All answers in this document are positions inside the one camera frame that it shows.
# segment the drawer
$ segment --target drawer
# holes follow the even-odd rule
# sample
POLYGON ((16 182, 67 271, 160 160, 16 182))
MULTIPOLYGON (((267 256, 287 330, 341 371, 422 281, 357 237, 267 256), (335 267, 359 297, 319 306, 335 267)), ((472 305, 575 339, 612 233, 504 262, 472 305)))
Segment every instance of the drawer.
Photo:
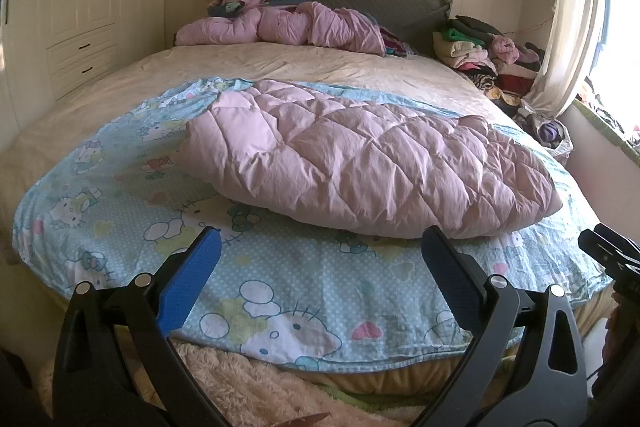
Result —
POLYGON ((114 70, 118 65, 116 50, 117 46, 112 46, 52 74, 51 87, 56 100, 92 78, 114 70))
POLYGON ((49 73, 56 74, 74 62, 110 48, 116 44, 115 24, 73 37, 47 49, 49 73))

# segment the fluffy rug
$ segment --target fluffy rug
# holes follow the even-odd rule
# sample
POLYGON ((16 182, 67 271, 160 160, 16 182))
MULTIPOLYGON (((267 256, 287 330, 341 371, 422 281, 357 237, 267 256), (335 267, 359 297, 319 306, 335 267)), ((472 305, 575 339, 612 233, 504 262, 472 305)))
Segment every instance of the fluffy rug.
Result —
MULTIPOLYGON (((327 393, 274 365, 187 343, 175 347, 202 390, 236 427, 268 427, 311 416, 291 427, 406 427, 421 412, 420 407, 391 409, 373 415, 333 399, 327 393), (329 413, 322 417, 320 413, 329 413)), ((146 372, 127 353, 127 363, 145 400, 161 407, 146 372)), ((51 414, 53 362, 38 379, 38 393, 51 414)))

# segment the mattress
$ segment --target mattress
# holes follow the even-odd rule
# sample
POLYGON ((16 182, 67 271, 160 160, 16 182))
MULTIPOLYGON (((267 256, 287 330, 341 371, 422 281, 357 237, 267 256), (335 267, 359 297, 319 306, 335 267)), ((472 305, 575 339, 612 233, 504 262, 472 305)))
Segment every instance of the mattress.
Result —
MULTIPOLYGON (((181 338, 321 371, 324 377, 307 375, 325 383, 335 378, 352 392, 380 391, 376 378, 414 367, 416 375, 436 374, 425 369, 436 359, 449 359, 443 366, 449 367, 468 338, 420 263, 415 242, 317 229, 224 201, 166 160, 185 121, 217 92, 259 78, 355 87, 313 86, 444 116, 483 115, 541 155, 564 209, 520 233, 456 247, 521 287, 559 283, 575 306, 609 284, 577 248, 577 233, 597 220, 575 181, 473 85, 427 58, 268 43, 174 48, 58 103, 0 157, 4 233, 27 193, 12 230, 15 250, 68 298, 81 279, 121 285, 139 271, 154 271, 188 245, 205 222, 196 214, 204 212, 221 230, 226 252, 181 338), (274 264, 276 252, 286 261, 274 264), (310 336, 299 333, 301 326, 310 336), (360 386, 349 381, 358 377, 364 377, 360 386)), ((399 380, 382 391, 415 392, 399 380)))

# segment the beige bed sheet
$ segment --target beige bed sheet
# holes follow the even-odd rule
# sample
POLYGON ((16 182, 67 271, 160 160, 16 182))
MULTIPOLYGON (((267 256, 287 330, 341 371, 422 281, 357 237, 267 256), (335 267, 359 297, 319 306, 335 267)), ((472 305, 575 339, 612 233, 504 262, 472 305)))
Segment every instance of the beige bed sheet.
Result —
MULTIPOLYGON (((0 248, 4 241, 5 251, 10 251, 13 216, 22 196, 78 143, 146 98, 186 80, 216 75, 384 90, 460 114, 480 114, 490 123, 514 125, 471 83, 430 58, 382 58, 268 42, 180 46, 71 92, 0 154, 0 248)), ((611 307, 608 293, 594 296, 578 314, 580 330, 587 331, 611 307)), ((423 394, 439 388, 455 363, 456 359, 447 359, 366 375, 306 377, 351 393, 423 394)))

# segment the window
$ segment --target window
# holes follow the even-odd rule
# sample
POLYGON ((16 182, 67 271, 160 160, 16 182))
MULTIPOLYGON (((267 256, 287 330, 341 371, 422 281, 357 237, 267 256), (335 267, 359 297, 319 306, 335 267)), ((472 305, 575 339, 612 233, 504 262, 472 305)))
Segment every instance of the window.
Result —
POLYGON ((589 75, 596 98, 635 142, 640 135, 640 2, 606 0, 605 21, 589 75))

